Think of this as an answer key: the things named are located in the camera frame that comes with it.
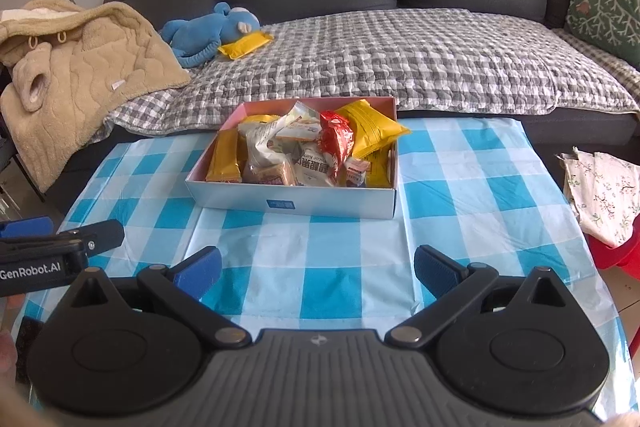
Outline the person left hand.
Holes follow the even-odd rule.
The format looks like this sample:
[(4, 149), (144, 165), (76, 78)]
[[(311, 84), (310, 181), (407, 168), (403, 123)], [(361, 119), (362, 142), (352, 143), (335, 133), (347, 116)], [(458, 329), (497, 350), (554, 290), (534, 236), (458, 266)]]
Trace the person left hand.
[(1, 381), (11, 387), (15, 385), (17, 363), (17, 350), (12, 329), (24, 302), (25, 295), (1, 298)]

